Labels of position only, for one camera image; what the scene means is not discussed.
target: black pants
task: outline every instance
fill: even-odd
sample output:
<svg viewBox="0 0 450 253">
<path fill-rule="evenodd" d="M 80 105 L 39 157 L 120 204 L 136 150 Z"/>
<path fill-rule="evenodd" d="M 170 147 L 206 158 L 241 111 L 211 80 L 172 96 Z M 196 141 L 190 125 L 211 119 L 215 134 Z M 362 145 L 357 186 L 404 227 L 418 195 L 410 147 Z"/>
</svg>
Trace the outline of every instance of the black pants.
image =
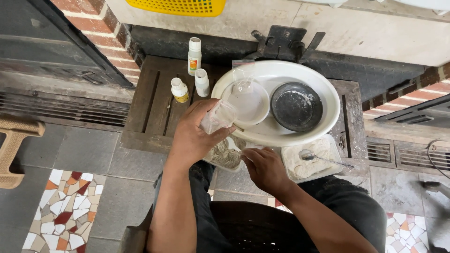
<svg viewBox="0 0 450 253">
<path fill-rule="evenodd" d="M 197 219 L 197 252 L 215 253 L 228 250 L 231 245 L 218 230 L 209 208 L 211 198 L 208 187 L 214 167 L 198 161 L 189 170 L 192 200 Z M 161 176 L 155 182 L 157 202 Z M 387 216 L 383 208 L 368 195 L 366 189 L 349 181 L 327 176 L 298 184 L 309 195 L 347 221 L 360 232 L 380 253 L 386 244 Z"/>
</svg>

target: cable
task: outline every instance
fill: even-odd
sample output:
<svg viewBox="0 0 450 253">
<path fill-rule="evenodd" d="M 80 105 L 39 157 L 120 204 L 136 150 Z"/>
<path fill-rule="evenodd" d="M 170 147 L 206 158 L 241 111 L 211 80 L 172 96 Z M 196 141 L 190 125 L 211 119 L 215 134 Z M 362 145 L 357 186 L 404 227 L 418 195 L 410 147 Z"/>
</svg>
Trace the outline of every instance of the cable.
<svg viewBox="0 0 450 253">
<path fill-rule="evenodd" d="M 447 176 L 446 174 L 444 174 L 444 172 L 442 172 L 442 171 L 436 166 L 436 164 L 434 164 L 434 162 L 431 160 L 431 157 L 430 157 L 430 149 L 431 149 L 431 146 L 432 146 L 433 143 L 438 142 L 438 141 L 443 141 L 443 142 L 446 142 L 446 143 L 450 143 L 450 142 L 444 141 L 444 140 L 434 140 L 434 141 L 430 142 L 430 144 L 428 144 L 428 149 L 427 149 L 428 159 L 430 159 L 431 164 L 432 164 L 437 170 L 439 170 L 439 172 L 442 173 L 442 175 L 444 175 L 446 178 L 450 179 L 449 176 Z"/>
</svg>

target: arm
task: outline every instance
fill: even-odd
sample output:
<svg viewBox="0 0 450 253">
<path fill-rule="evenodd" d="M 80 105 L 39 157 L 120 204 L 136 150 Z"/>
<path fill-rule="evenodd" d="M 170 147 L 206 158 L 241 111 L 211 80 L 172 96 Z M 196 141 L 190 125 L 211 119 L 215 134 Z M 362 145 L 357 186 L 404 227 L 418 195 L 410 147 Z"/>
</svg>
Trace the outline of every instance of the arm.
<svg viewBox="0 0 450 253">
<path fill-rule="evenodd" d="M 191 253 L 197 247 L 197 223 L 189 183 L 189 168 L 235 130 L 222 128 L 208 135 L 198 126 L 218 99 L 193 103 L 178 122 L 163 168 L 161 188 L 148 232 L 149 252 Z"/>
<path fill-rule="evenodd" d="M 290 180 L 280 157 L 273 150 L 245 149 L 242 160 L 247 165 L 252 181 L 293 212 L 319 252 L 377 252 L 370 242 L 345 220 Z"/>
</svg>

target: dirty black bowl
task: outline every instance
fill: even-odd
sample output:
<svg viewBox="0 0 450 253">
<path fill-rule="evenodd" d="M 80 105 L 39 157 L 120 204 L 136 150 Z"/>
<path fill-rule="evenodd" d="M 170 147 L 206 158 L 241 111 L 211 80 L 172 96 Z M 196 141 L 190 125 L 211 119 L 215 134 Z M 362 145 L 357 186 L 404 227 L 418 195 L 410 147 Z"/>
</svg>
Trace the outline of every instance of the dirty black bowl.
<svg viewBox="0 0 450 253">
<path fill-rule="evenodd" d="M 320 122 L 323 113 L 319 95 L 309 86 L 289 82 L 278 87 L 270 101 L 276 121 L 295 132 L 308 132 Z"/>
</svg>

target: metal spoon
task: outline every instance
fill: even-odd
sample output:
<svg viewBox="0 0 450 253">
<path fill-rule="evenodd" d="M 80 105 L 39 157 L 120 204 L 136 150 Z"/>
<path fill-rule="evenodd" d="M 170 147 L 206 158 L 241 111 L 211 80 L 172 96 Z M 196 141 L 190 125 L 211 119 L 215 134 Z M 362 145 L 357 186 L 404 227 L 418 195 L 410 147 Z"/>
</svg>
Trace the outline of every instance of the metal spoon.
<svg viewBox="0 0 450 253">
<path fill-rule="evenodd" d="M 241 149 L 238 148 L 236 146 L 236 144 L 234 144 L 234 140 L 231 137 L 227 137 L 225 140 L 228 142 L 228 145 L 227 145 L 228 149 L 234 149 L 238 152 L 241 152 Z"/>
<path fill-rule="evenodd" d="M 355 168 L 355 166 L 353 166 L 351 164 L 338 163 L 338 162 L 335 162 L 335 161 L 330 161 L 330 160 L 327 160 L 327 159 L 320 158 L 320 157 L 316 156 L 315 153 L 313 153 L 311 150 L 307 150 L 307 149 L 304 149 L 304 150 L 298 152 L 298 156 L 300 157 L 301 160 L 304 160 L 304 161 L 310 161 L 310 160 L 312 160 L 314 158 L 319 158 L 319 159 L 327 161 L 329 163 L 337 164 L 339 166 L 346 167 L 346 168 L 349 168 L 349 169 L 354 169 Z"/>
</svg>

